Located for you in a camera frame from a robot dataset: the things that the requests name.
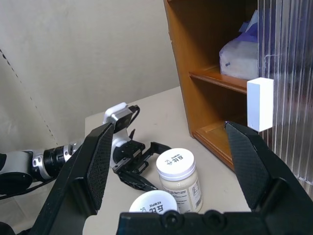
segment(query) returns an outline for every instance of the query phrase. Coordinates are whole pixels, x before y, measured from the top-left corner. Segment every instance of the black cable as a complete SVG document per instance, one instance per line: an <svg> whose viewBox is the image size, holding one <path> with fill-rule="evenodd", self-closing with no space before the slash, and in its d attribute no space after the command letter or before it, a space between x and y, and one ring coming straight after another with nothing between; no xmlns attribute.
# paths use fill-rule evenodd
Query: black cable
<svg viewBox="0 0 313 235"><path fill-rule="evenodd" d="M55 179L56 178L50 179L50 180L48 180L46 182L43 182L43 183L41 183L39 185L36 185L36 186L32 187L32 188L28 188L28 189L24 190L23 192L16 192L16 193L13 193L13 194L10 194L10 195L2 196L2 197L0 197L0 200L27 194L27 193L32 192L32 191L34 191L34 190L36 190L36 189L38 189L38 188L40 188L40 187L42 187L42 186L44 186L46 184L49 184L50 182L54 181Z"/></svg>
<svg viewBox="0 0 313 235"><path fill-rule="evenodd" d="M130 126L132 124L132 122L136 119L136 117L138 117L139 113L140 113L140 108L138 105L133 105L133 106L130 106L129 109L135 114L133 116L133 118L131 119L130 123L128 126Z"/></svg>

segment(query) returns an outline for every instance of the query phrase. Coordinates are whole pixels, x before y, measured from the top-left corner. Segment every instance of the white wall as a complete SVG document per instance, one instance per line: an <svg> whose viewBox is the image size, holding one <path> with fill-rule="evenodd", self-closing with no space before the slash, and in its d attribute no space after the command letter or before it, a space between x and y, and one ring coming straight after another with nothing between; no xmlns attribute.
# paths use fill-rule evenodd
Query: white wall
<svg viewBox="0 0 313 235"><path fill-rule="evenodd" d="M162 0L2 0L0 49L18 75L1 83L11 110L45 136L22 148L83 137L85 117L179 85Z"/></svg>
<svg viewBox="0 0 313 235"><path fill-rule="evenodd" d="M0 153L54 145L33 101L0 53Z"/></svg>

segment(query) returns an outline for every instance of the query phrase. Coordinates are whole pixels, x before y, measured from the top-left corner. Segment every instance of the robotic arm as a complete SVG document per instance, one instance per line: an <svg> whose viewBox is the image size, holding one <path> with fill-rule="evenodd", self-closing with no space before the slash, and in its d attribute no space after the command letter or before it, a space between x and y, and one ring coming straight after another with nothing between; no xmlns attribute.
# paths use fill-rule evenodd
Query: robotic arm
<svg viewBox="0 0 313 235"><path fill-rule="evenodd" d="M143 153L145 145L133 140L135 130L129 136L127 132L127 128L139 112L140 108L137 105L128 107L126 103L120 103L105 112L103 124L112 122L115 125L110 158L113 172L128 186L137 190L151 191L157 188L143 178L141 173L149 166L147 160L152 155L161 154L170 147L151 142L150 148Z"/></svg>
<svg viewBox="0 0 313 235"><path fill-rule="evenodd" d="M56 179L81 141L52 149L13 151L0 154L0 195L12 197L29 192L33 182Z"/></svg>

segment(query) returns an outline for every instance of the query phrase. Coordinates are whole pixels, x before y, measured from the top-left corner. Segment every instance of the wooden shelf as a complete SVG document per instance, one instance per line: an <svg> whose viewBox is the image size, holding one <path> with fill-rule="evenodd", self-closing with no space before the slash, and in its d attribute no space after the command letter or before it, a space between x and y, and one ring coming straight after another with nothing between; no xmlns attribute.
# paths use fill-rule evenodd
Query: wooden shelf
<svg viewBox="0 0 313 235"><path fill-rule="evenodd" d="M231 118L231 121L246 125L246 115ZM224 129L225 122L218 121L206 127L194 131L193 136L207 147L213 154L219 157L229 168L234 170L231 158L227 133Z"/></svg>
<svg viewBox="0 0 313 235"><path fill-rule="evenodd" d="M213 67L209 70L190 72L190 77L200 79L218 86L222 86L237 92L246 94L247 80L237 77L223 75L219 67Z"/></svg>
<svg viewBox="0 0 313 235"><path fill-rule="evenodd" d="M193 136L205 147L207 147L214 155L219 156L223 163L225 163L229 168L234 170L224 125L220 125L208 132L206 132L205 127L201 128L193 132Z"/></svg>

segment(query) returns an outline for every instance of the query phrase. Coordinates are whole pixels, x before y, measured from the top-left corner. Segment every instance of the black mesh surface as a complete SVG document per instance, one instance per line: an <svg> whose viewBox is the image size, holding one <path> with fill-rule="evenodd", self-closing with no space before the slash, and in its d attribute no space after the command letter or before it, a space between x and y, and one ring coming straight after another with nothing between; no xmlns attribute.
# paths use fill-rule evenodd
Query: black mesh surface
<svg viewBox="0 0 313 235"><path fill-rule="evenodd" d="M247 204L254 210L268 186L270 177L248 136L263 140L248 127L235 123L226 124L226 131L236 176Z"/></svg>
<svg viewBox="0 0 313 235"><path fill-rule="evenodd" d="M113 128L109 128L103 133L94 153L93 161L87 172L87 184L91 192L96 210L99 210L102 204L104 189L106 187L108 172L110 169L110 156Z"/></svg>

